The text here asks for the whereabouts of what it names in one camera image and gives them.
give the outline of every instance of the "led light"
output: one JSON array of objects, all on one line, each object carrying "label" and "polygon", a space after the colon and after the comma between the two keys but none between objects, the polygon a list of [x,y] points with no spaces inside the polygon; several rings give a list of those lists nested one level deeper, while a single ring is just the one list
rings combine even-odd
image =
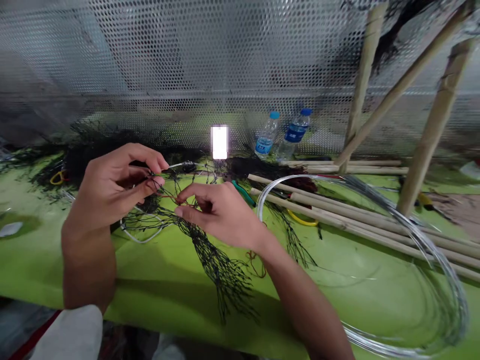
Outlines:
[{"label": "led light", "polygon": [[211,152],[214,159],[226,159],[229,151],[229,126],[211,127]]}]

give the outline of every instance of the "blue label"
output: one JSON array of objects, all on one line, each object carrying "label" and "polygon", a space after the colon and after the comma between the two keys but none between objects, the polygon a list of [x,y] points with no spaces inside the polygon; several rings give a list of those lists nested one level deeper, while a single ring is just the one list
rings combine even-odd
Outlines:
[{"label": "blue label", "polygon": [[290,124],[288,130],[285,135],[285,140],[290,143],[299,143],[305,135],[308,126],[296,126],[294,124]]},{"label": "blue label", "polygon": [[268,154],[270,152],[270,149],[272,148],[272,145],[263,145],[257,141],[255,151],[259,154]]}]

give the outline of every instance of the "water bottle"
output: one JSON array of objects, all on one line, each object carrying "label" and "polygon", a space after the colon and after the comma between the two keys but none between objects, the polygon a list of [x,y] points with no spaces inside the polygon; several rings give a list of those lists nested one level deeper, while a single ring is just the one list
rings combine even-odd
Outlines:
[{"label": "water bottle", "polygon": [[300,116],[294,118],[285,134],[285,138],[278,147],[276,159],[278,162],[288,161],[292,158],[297,144],[302,141],[305,132],[310,125],[310,115],[312,109],[303,108],[300,111]]},{"label": "water bottle", "polygon": [[280,113],[278,111],[272,111],[270,113],[270,119],[268,119],[268,122],[256,141],[255,154],[257,154],[260,159],[265,159],[272,149],[275,136],[277,135],[279,117]]}]

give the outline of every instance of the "bamboo stick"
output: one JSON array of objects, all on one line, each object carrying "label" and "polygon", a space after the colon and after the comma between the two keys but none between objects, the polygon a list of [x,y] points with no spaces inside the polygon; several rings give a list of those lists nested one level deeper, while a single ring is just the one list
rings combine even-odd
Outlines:
[{"label": "bamboo stick", "polygon": [[[254,188],[254,187],[250,190],[250,194],[253,195],[253,196],[258,196],[260,193],[261,193],[261,191]],[[404,245],[404,244],[402,244],[400,242],[397,242],[397,241],[394,241],[392,239],[385,238],[383,236],[380,236],[379,234],[366,231],[366,230],[364,230],[360,227],[357,227],[357,226],[354,226],[352,224],[348,224],[344,221],[341,221],[341,220],[332,218],[330,216],[321,214],[317,211],[310,210],[310,209],[308,209],[304,206],[297,205],[295,203],[292,203],[292,202],[287,201],[287,200],[283,200],[283,199],[281,199],[279,197],[276,197],[276,196],[267,195],[266,200],[268,200],[268,201],[270,201],[274,204],[280,205],[284,208],[295,211],[296,213],[300,213],[300,214],[306,215],[310,218],[317,219],[317,220],[321,221],[323,224],[331,225],[331,226],[336,227],[338,229],[345,230],[345,231],[347,231],[351,234],[354,234],[354,235],[360,236],[362,238],[365,238],[367,240],[373,241],[374,243],[386,246],[390,249],[397,250],[397,251],[399,251],[403,254],[410,255],[411,257],[414,257],[414,258],[417,258],[417,259],[420,259],[420,260],[425,260],[425,257],[420,252],[420,250],[417,250],[417,249],[412,248],[410,246]],[[431,255],[427,255],[427,257],[429,258],[429,260],[434,259],[433,256],[431,256]],[[456,265],[456,264],[450,264],[450,265],[458,275],[480,283],[480,273],[477,273],[475,271],[469,270],[465,267],[462,267],[462,266],[459,266],[459,265]]]},{"label": "bamboo stick", "polygon": [[383,98],[380,105],[375,109],[370,118],[361,127],[355,137],[343,149],[341,154],[333,162],[335,165],[343,164],[348,157],[367,138],[372,129],[380,122],[390,108],[402,96],[404,91],[414,82],[430,60],[438,54],[443,45],[461,28],[462,23],[471,14],[468,1],[465,1],[450,17],[443,29],[437,34],[433,41],[426,47],[421,55],[410,66],[406,73],[393,86]]},{"label": "bamboo stick", "polygon": [[[415,244],[415,241],[413,241],[413,239],[409,236],[404,236],[404,235],[397,234],[395,232],[383,230],[381,228],[378,228],[378,227],[375,227],[375,226],[372,226],[372,225],[368,225],[364,222],[353,220],[353,219],[350,219],[348,217],[338,215],[334,212],[318,209],[318,208],[313,207],[313,206],[312,206],[312,210],[317,211],[317,212],[323,212],[324,215],[330,216],[334,219],[342,220],[342,221],[344,221],[346,223],[349,223],[349,224],[352,224],[352,225],[354,225],[358,228],[364,229],[365,231],[383,236],[384,238],[388,238],[388,239],[394,240],[396,242],[399,242],[399,243],[402,243],[402,244],[405,244],[405,245],[408,245],[408,246],[411,246],[411,247],[417,247],[417,244]],[[478,260],[476,258],[473,258],[473,257],[470,257],[470,256],[466,256],[466,255],[454,252],[454,251],[451,251],[451,250],[448,250],[448,249],[444,249],[442,247],[439,247],[439,249],[446,256],[446,258],[448,260],[454,261],[454,262],[457,262],[457,263],[460,263],[460,264],[463,264],[463,265],[467,265],[467,266],[470,266],[472,268],[480,270],[480,260]]]},{"label": "bamboo stick", "polygon": [[[387,6],[388,2],[386,1],[375,6],[368,12],[363,48],[361,50],[360,68],[355,79],[355,93],[351,103],[350,115],[348,116],[344,147],[348,145],[360,129],[359,118],[362,113],[362,107],[364,106],[365,94],[367,93],[370,74],[372,72],[372,63],[374,62],[375,51],[377,50],[377,45],[379,44],[382,33],[382,24],[384,23]],[[347,172],[349,160],[350,156],[348,156],[340,166],[339,174],[345,174]]]},{"label": "bamboo stick", "polygon": [[477,242],[470,241],[470,240],[457,239],[457,238],[455,238],[455,237],[448,236],[448,235],[444,234],[443,232],[440,232],[440,231],[437,231],[437,230],[433,230],[433,229],[430,229],[430,228],[428,228],[428,227],[420,227],[420,229],[421,229],[424,233],[427,233],[427,234],[436,236],[436,237],[438,237],[438,238],[447,239],[447,240],[450,240],[450,241],[453,241],[453,242],[456,242],[456,243],[459,243],[459,244],[464,244],[464,245],[468,245],[468,246],[473,246],[473,247],[476,247],[476,248],[479,248],[479,249],[480,249],[480,244],[477,243]]},{"label": "bamboo stick", "polygon": [[452,107],[457,98],[457,86],[462,79],[476,43],[476,39],[470,38],[451,48],[448,64],[440,80],[440,87],[433,101],[421,139],[416,146],[412,164],[396,207],[405,216],[409,216],[412,212],[432,156],[450,118]]},{"label": "bamboo stick", "polygon": [[[339,174],[340,167],[336,165],[327,166],[307,166],[306,172],[309,174]],[[349,165],[344,174],[382,174],[382,175],[405,175],[409,172],[408,167],[388,167],[388,166],[354,166]]]},{"label": "bamboo stick", "polygon": [[[296,161],[281,161],[280,165],[294,166],[324,166],[333,165],[333,161],[308,161],[308,160],[296,160]],[[350,160],[350,165],[355,166],[388,166],[398,167],[402,164],[401,160]]]},{"label": "bamboo stick", "polygon": [[[327,203],[327,202],[314,199],[308,196],[304,196],[298,193],[293,193],[290,199],[292,201],[296,201],[305,205],[311,205],[319,209],[327,210],[332,213],[342,215],[346,218],[354,219],[362,223],[375,226],[376,228],[387,230],[389,232],[393,232],[400,235],[406,235],[406,236],[409,235],[407,232],[407,229],[405,229],[400,224],[396,223],[395,220],[393,219],[389,219],[394,221],[394,222],[391,222],[389,220],[371,217],[363,213],[356,213],[351,209],[345,209],[341,206],[337,206],[332,203]],[[463,254],[475,259],[480,259],[479,247],[461,244],[458,242],[450,241],[442,237],[433,236],[433,235],[430,235],[429,238],[438,247],[441,247],[447,250],[452,250],[456,253]]]},{"label": "bamboo stick", "polygon": [[[249,174],[248,178],[252,181],[255,181],[255,182],[258,182],[258,183],[261,183],[261,184],[270,184],[272,182],[272,180],[269,180],[269,179],[261,177],[261,176],[252,175],[252,174]],[[345,208],[345,209],[350,209],[350,210],[353,210],[356,213],[366,214],[366,215],[368,215],[369,217],[372,217],[372,218],[382,219],[384,221],[388,221],[388,222],[391,222],[393,224],[398,224],[397,221],[395,221],[391,217],[387,217],[385,215],[382,215],[382,214],[379,214],[379,213],[376,213],[376,212],[373,212],[373,211],[368,211],[368,210],[365,210],[365,209],[362,209],[362,208],[359,208],[359,207],[356,207],[356,206],[348,205],[348,204],[345,204],[343,202],[336,201],[336,200],[330,199],[330,198],[325,197],[325,196],[320,196],[320,195],[317,195],[317,194],[314,194],[314,193],[311,193],[311,192],[308,192],[308,191],[298,189],[296,187],[292,187],[292,186],[288,186],[288,185],[280,183],[280,184],[277,184],[275,186],[275,188],[287,191],[287,192],[292,193],[292,194],[304,195],[306,197],[316,199],[316,200],[320,200],[322,202],[329,203],[329,204],[332,204],[332,205],[336,205],[336,206],[339,206],[339,207],[342,207],[342,208]],[[432,237],[441,238],[441,239],[449,240],[449,241],[452,241],[452,242],[455,242],[455,243],[458,243],[458,244],[462,244],[462,245],[465,245],[465,246],[468,246],[468,247],[475,247],[477,249],[480,249],[480,244],[477,244],[475,242],[467,241],[467,240],[460,240],[460,239],[448,236],[448,235],[446,235],[442,232],[439,232],[439,231],[436,231],[436,230],[433,230],[433,229],[429,229],[429,228],[426,228],[426,227],[420,227],[420,229],[425,233],[431,234],[432,236],[430,236],[430,238],[432,238]]]}]

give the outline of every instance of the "blue bottle cap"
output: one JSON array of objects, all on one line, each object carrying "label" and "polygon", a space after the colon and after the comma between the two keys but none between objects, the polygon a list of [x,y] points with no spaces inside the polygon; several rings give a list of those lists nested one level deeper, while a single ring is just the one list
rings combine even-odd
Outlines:
[{"label": "blue bottle cap", "polygon": [[300,114],[302,114],[303,116],[310,116],[312,115],[312,109],[311,108],[303,108],[301,111],[300,111]]}]

